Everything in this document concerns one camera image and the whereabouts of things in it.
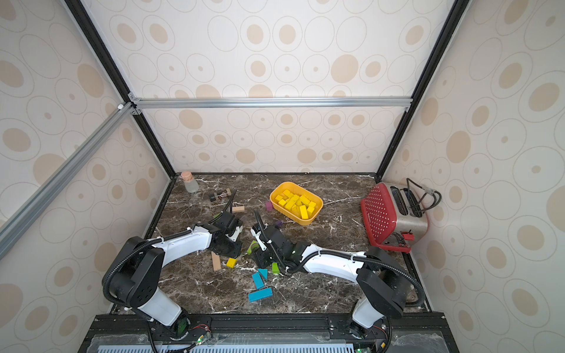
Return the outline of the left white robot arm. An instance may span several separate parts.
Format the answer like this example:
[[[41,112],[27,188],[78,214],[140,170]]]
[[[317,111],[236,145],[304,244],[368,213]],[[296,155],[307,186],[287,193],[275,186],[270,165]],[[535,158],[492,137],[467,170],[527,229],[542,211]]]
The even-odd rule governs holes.
[[[162,270],[169,263],[204,250],[232,259],[241,254],[242,242],[238,236],[243,222],[232,211],[235,195],[232,192],[222,211],[210,221],[165,238],[128,239],[103,276],[102,292],[106,300],[156,322],[173,339],[184,337],[190,319],[179,304],[160,290]]]

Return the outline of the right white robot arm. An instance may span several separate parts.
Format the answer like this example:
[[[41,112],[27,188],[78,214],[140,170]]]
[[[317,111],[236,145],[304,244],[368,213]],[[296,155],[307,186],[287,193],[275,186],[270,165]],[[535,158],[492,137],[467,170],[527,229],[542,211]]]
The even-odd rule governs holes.
[[[350,334],[363,338],[381,319],[400,319],[406,307],[421,307],[425,291],[387,251],[342,252],[307,242],[292,242],[279,228],[266,225],[256,210],[252,234],[259,247],[252,250],[257,267],[276,264],[283,275],[326,274],[357,284],[362,296],[351,312]]]

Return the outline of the green rainbow arch block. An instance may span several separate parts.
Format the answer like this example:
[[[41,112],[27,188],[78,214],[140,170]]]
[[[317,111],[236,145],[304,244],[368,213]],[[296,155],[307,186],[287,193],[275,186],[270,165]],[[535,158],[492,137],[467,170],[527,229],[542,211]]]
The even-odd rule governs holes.
[[[247,249],[247,254],[252,254],[252,252],[259,247],[260,246],[257,241],[251,242],[250,246]]]

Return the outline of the small teal triangle block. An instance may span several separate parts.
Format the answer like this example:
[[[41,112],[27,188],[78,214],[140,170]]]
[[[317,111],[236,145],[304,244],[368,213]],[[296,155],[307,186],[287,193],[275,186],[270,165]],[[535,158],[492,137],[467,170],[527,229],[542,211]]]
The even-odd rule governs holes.
[[[268,272],[266,269],[257,269],[257,272],[259,273],[260,277],[262,278],[262,280],[264,282],[267,281],[268,279]]]

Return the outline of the natural wood long block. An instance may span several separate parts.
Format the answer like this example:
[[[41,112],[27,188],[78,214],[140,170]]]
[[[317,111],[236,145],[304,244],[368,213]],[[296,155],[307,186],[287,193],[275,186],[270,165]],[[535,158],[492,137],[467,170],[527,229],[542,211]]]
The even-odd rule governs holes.
[[[221,258],[214,252],[211,253],[212,263],[213,263],[213,270],[215,272],[219,272],[222,269],[222,262]]]

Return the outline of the teal parallelogram block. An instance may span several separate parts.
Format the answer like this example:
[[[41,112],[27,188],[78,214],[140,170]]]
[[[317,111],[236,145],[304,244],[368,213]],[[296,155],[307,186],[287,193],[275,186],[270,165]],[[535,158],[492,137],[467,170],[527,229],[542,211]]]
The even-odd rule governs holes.
[[[265,284],[264,284],[264,282],[263,282],[263,278],[262,278],[262,276],[261,276],[260,273],[254,273],[254,274],[252,275],[252,280],[253,280],[253,282],[254,282],[254,284],[255,284],[255,288],[256,288],[257,290],[260,290],[260,289],[262,289],[262,288],[265,287]]]

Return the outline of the teal long block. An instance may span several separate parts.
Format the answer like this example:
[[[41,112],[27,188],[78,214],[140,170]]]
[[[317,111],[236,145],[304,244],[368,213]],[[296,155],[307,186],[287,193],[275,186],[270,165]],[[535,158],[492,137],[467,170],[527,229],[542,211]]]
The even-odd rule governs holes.
[[[266,299],[269,297],[272,297],[273,292],[271,288],[262,288],[260,290],[251,292],[250,294],[248,294],[248,299],[250,302],[257,302],[260,301],[262,299]]]

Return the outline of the yellow plastic bowl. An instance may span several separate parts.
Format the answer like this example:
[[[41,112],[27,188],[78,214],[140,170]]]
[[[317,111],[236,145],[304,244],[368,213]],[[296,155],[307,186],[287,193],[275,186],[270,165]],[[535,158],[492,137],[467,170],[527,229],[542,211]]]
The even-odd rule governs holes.
[[[324,203],[320,197],[292,182],[283,182],[270,195],[275,210],[302,226],[311,224]]]

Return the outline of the small bottle pink cap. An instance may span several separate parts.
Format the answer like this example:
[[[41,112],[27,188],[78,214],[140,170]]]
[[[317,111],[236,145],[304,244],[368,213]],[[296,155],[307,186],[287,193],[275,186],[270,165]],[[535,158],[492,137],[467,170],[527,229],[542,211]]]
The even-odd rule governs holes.
[[[196,181],[194,175],[191,172],[183,171],[180,177],[188,193],[194,194],[200,189],[198,182]]]

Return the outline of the aluminium crossbar rear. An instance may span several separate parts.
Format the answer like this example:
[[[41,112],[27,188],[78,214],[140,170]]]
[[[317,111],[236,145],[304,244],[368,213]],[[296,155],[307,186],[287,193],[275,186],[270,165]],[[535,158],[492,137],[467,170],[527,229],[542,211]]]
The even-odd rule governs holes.
[[[299,98],[226,98],[226,99],[141,99],[133,103],[142,109],[160,108],[299,108],[299,107],[410,107],[407,96],[385,97],[299,97]]]

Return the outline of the aluminium crossbar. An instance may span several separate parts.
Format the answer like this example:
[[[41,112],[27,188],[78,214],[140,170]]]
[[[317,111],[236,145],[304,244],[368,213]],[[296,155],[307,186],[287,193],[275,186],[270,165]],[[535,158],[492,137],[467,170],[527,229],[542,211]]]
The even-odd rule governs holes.
[[[92,155],[122,123],[131,116],[133,103],[121,104],[113,114],[54,172],[47,181],[28,199],[1,228],[1,256],[16,245],[22,235],[87,164]]]
[[[226,99],[141,99],[133,103],[142,109],[160,108],[299,108],[299,107],[410,107],[407,96],[385,97],[299,97],[299,98],[226,98]]]

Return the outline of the silver toaster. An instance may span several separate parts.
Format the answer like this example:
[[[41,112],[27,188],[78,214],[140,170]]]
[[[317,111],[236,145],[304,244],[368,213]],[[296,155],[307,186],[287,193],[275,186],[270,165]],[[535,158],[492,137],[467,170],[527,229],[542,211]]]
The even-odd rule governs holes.
[[[408,187],[386,183],[386,191],[394,206],[396,222],[394,235],[403,237],[403,243],[414,245],[428,231],[428,217],[417,195]]]

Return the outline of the aluminium crossbar left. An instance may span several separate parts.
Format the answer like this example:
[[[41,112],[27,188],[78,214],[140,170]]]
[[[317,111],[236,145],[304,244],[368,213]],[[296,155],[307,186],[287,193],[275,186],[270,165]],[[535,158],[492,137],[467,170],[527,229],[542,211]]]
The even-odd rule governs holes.
[[[16,245],[22,235],[87,164],[92,155],[122,123],[131,116],[133,103],[121,104],[113,114],[54,172],[47,181],[28,199],[1,228],[1,256]]]

